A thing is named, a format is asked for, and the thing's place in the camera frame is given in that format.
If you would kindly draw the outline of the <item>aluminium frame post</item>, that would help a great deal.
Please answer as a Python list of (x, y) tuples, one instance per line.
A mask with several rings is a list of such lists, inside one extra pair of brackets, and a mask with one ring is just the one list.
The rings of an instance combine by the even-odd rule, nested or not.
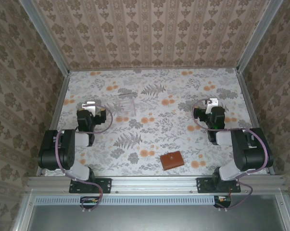
[(63, 74), (64, 78), (69, 75), (69, 68), (64, 60), (63, 55), (61, 54), (60, 47), (56, 44), (55, 39), (52, 37), (51, 32), (47, 29), (46, 23), (41, 17), (40, 13), (36, 9), (33, 0), (19, 0), (23, 6), (25, 12), (32, 21), (35, 29), (39, 33), (43, 42), (45, 43), (47, 49), (52, 55), (54, 61), (56, 62), (58, 68)]
[(237, 71), (242, 73), (247, 66), (252, 55), (255, 53), (256, 48), (260, 44), (261, 39), (268, 30), (272, 20), (278, 12), (283, 0), (270, 0), (259, 23), (257, 24), (241, 58), (237, 63)]

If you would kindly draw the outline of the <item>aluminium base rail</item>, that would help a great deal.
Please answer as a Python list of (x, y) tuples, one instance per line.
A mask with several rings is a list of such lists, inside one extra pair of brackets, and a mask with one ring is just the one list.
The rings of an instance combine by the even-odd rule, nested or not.
[[(205, 176), (110, 176), (112, 179), (110, 194), (197, 194), (198, 182)], [(254, 194), (278, 194), (287, 187), (278, 175), (249, 175), (240, 179), (242, 184), (253, 187)], [(66, 177), (30, 177), (25, 188), (26, 193), (67, 195), (70, 180)]]

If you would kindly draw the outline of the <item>floral patterned table cover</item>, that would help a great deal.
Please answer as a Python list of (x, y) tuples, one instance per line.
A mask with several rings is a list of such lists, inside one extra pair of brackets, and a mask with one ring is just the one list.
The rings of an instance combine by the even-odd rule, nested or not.
[[(230, 162), (232, 148), (208, 141), (192, 106), (214, 97), (226, 111), (227, 128), (249, 128), (250, 117), (234, 68), (71, 72), (58, 129), (77, 127), (76, 111), (94, 101), (110, 109), (95, 128), (91, 147), (76, 160), (97, 176), (209, 175)], [(115, 101), (134, 99), (136, 116), (118, 117)], [(185, 164), (163, 170), (160, 156), (180, 151)]]

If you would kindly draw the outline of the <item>black connector module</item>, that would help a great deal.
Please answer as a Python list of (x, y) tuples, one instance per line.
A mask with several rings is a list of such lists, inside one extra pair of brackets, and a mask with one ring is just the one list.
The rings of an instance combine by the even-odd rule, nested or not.
[(99, 200), (98, 196), (83, 196), (80, 198), (80, 207), (83, 210), (92, 210), (99, 203)]
[(231, 205), (230, 196), (214, 196), (214, 207), (215, 208), (228, 208)]

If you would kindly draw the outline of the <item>grey metal sheet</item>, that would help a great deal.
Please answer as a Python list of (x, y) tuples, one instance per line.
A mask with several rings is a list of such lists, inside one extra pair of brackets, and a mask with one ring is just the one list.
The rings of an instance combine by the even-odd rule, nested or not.
[(108, 205), (91, 212), (78, 206), (37, 206), (28, 231), (286, 231), (274, 204), (230, 211), (213, 206)]

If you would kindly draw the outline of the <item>aluminium side rail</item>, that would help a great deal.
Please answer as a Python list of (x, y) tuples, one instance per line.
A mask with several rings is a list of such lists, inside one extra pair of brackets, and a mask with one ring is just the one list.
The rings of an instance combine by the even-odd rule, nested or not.
[(259, 127), (259, 122), (257, 120), (256, 113), (255, 113), (255, 110), (254, 110), (254, 107), (253, 107), (253, 104), (252, 104), (252, 101), (248, 92), (247, 85), (244, 80), (244, 77), (242, 73), (240, 73), (237, 69), (235, 69), (235, 72), (238, 78), (238, 82), (239, 82), (241, 92), (242, 92), (242, 95), (246, 104), (247, 111), (249, 113), (251, 125), (253, 127)]
[(61, 111), (63, 108), (63, 103), (65, 100), (65, 96), (68, 90), (68, 85), (70, 82), (70, 76), (66, 76), (63, 80), (63, 84), (62, 84), (62, 88), (58, 97), (58, 101), (53, 113), (53, 117), (52, 117), (52, 121), (50, 124), (50, 128), (49, 130), (55, 130), (57, 129), (58, 123), (59, 123), (59, 119), (60, 119), (60, 115), (61, 115)]

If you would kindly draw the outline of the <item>brown leather card holder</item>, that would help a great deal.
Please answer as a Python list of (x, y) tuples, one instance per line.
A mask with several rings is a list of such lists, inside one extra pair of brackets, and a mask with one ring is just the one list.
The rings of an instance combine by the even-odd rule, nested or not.
[(160, 161), (164, 171), (180, 167), (185, 164), (180, 151), (161, 155)]

